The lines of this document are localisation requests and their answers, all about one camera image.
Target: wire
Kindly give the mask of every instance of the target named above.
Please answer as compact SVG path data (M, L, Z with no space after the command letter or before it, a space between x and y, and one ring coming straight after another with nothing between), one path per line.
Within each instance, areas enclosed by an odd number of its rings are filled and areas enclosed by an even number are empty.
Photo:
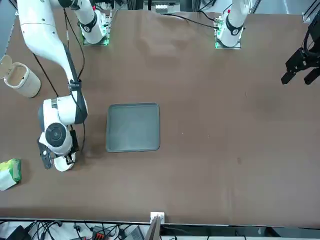
M70 91L70 94L71 94L71 97L72 97L72 99L73 99L76 107L79 109L80 114L81 114L82 117L83 117L82 110L81 110L81 108L79 107L77 101L75 100L75 97L74 97L74 95L72 94L72 91ZM86 125L85 125L85 121L83 121L82 126L83 126L83 141L82 141L81 152L84 150L85 143L86 143Z
M304 40L303 40L303 49L305 51L305 53L311 57L319 57L320 56L320 53L315 53L315 52L311 52L309 51L308 47L307 47L307 43L308 43L308 38L309 38L309 35L310 35L310 30L308 29L306 31L306 34L304 36Z
M65 8L63 8L63 12L64 12L64 22L65 22L65 31L66 31L66 45L69 49L69 31L68 31L68 24L67 24L67 12Z
M98 9L100 9L100 10L102 10L102 11L104 10L104 9L101 7L101 3L100 3L100 5L96 4L95 7L97 7Z
M86 222L83 222L83 223L84 223L84 225L85 225L91 232L93 232L93 228L92 228L92 227L89 227Z
M102 228L103 228L103 235L106 235L104 223L101 223L101 224L102 224Z
M9 0L9 2L12 4L12 6L14 7L14 9L18 11L16 5L14 5L14 3L13 3L11 0Z
M198 12L200 12L201 10L203 10L206 6L208 6L210 3L212 3L212 2L216 2L216 0L211 0L211 1L209 1L206 5L204 5L201 9L199 9L199 11Z
M67 20L67 22L68 22L69 25L70 25L70 28L71 28L71 30L72 30L72 32L73 32L73 35L75 36L76 41L77 41L78 44L79 44L79 47L80 47L81 53L82 53L82 59L83 59L82 68L81 68L81 71L80 71L80 73L79 73L79 75L78 75L78 77L77 77L77 78L78 78L78 81L79 81L79 80L80 80L80 76L81 76L81 74L82 74L82 72L83 72L83 70L84 70L84 68L85 68L86 57L85 57L85 54L84 54L84 50L82 49L82 46L81 46L81 44L80 44L80 42L79 42L79 39L77 38L77 35L76 35L73 27L71 26L71 23L70 23L70 20L69 20L69 18L68 18L68 15L67 15L66 11L64 11L64 16L65 16L65 19ZM84 116L84 115L83 115L83 112L81 111L81 108L79 107L79 105L78 105L77 101L75 100L75 97L74 97L74 95L72 94L71 91L70 91L70 94L71 94L71 96L72 96L72 99L73 99L76 107L80 110L80 114L81 114L82 117L83 117L83 116ZM82 141L81 152L84 150L85 143L86 143L86 124L85 124L84 121L83 121L83 123L82 123L82 127L83 127L83 141Z
M77 35L76 35L75 31L74 31L74 28L72 27L72 25L71 25L71 23L70 23L70 20L69 20L68 15L67 15L66 12L65 12L65 18L66 18L66 20L67 20L68 23L69 23L69 26L70 26L70 28L71 28L71 30L72 30L72 32L73 32L73 35L75 36L76 41L77 41L78 44L79 44L79 47L80 47L80 50L81 50L81 53L82 53L82 60L83 60L83 62L82 62L82 68L81 68L81 70L80 70L80 72L79 72L79 75L78 75L78 77L77 77L78 80L79 80L79 79L80 79L80 76L81 76L81 74L82 74L82 72L83 72L83 70L84 70L84 68L85 68L86 57L85 57L84 50L82 49L81 43L79 42L79 39L78 39L78 37L77 37Z
M211 17L209 17L204 11L199 11L199 13L202 13L207 19L209 19L209 20L211 20L211 21L216 21L216 18L211 18Z
M151 11L152 0L148 0L148 10Z
M170 230L176 230L176 231L180 231L182 233L191 235L188 231L180 229L180 228L175 228L175 227L170 227L170 226L162 226L164 229L170 229Z
M212 28L212 29L217 29L217 30L219 30L219 28L218 28L217 26L207 25L207 24L204 24L204 23L201 23L201 22L198 22L198 21L191 20L191 19L186 18L186 17L184 17L184 16L179 16L179 15L175 15L175 14L170 14L169 16L175 16L175 17L178 17L178 18L181 18L181 19L190 21L190 22L195 23L195 24L199 24L199 25L202 25L202 26L205 26L205 27L208 27L208 28Z
M231 3L229 6L227 6L227 7L225 8L225 10L223 10L222 15L225 13L225 11L227 11L228 8L231 7L231 5L232 5L232 3Z
M41 224L42 224L42 226L44 228L44 231L43 231L44 238L46 238L46 233L48 233L50 235L50 238L52 240L55 240L54 237L51 235L51 232L50 232L50 229L49 229L55 223L54 222L45 222L44 223L43 221L41 221Z
M76 234L78 234L79 239L82 239L82 237L80 236L78 229L74 228L74 230L76 231Z
M58 98L58 97L59 97L59 94L57 93L57 90L55 89L55 87L54 87L54 85L52 84L50 78L48 77L46 71L44 70L44 67L41 65L41 63L40 63L39 59L37 58L37 56L36 56L34 53L32 53L32 54L33 54L35 60L37 61L37 63L39 64L40 68L42 69L42 71L43 71L46 79L48 79L48 82L49 82L49 84L51 85L53 91L55 92L56 97Z

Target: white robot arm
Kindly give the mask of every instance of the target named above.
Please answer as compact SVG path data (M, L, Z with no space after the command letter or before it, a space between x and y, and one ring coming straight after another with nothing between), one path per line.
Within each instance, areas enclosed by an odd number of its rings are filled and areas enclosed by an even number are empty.
M223 14L221 33L217 36L224 46L234 47L238 43L249 10L249 0L232 0L230 13Z
M81 92L81 80L67 47L58 37L52 7L71 8L78 17L82 34L91 43L98 43L106 33L102 18L94 11L90 0L18 0L22 35L27 47L36 55L60 65L66 74L70 95L44 100L38 111L42 134L38 139L40 155L46 169L52 166L50 153L72 159L78 148L74 130L68 125L83 123L88 115L87 104Z

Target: plastic tray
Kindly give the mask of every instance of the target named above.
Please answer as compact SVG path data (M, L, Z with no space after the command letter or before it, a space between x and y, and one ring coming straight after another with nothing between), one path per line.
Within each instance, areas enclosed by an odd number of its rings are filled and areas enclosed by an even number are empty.
M128 103L109 107L106 122L108 152L155 151L159 146L158 104Z

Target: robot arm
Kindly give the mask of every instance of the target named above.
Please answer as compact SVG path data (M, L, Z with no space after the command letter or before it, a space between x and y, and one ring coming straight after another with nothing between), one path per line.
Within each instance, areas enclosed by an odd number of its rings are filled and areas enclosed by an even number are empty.
M217 36L224 46L233 47L238 43L249 10L249 0L232 0L230 13L223 14L221 33Z
M308 49L308 38L311 36L314 45ZM303 47L297 51L286 61L286 73L281 78L282 84L288 84L291 79L300 71L308 68L312 69L304 78L304 82L310 85L317 77L320 76L320 11L314 17L312 23L308 26L308 30L303 40Z
M89 43L98 43L105 35L101 18L93 11L90 0L18 0L19 20L27 47L36 55L60 65L66 74L70 95L47 99L38 111L42 134L38 139L40 155L45 168L52 165L51 155L71 159L78 150L75 130L68 125L83 123L88 115L87 104L81 92L81 81L68 48L58 37L52 7L70 7L77 15L82 34Z

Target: tabletop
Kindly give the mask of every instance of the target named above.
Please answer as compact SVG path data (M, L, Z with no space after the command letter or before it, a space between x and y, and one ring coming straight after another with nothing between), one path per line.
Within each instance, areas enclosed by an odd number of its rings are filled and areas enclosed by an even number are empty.
M55 16L66 42L63 11ZM241 50L215 49L211 28L120 10L110 45L83 47L86 141L74 167L58 172L44 168L36 142L38 108L55 94L17 19L7 54L42 86L30 99L0 87L1 160L22 161L21 183L0 194L1 216L148 222L150 212L164 212L168 223L318 226L320 83L305 85L302 72L281 84L307 25L298 15L251 14L245 26ZM81 51L69 35L79 71ZM40 61L67 95L62 68ZM159 105L157 151L106 151L108 107L124 103ZM82 126L75 129L81 144Z

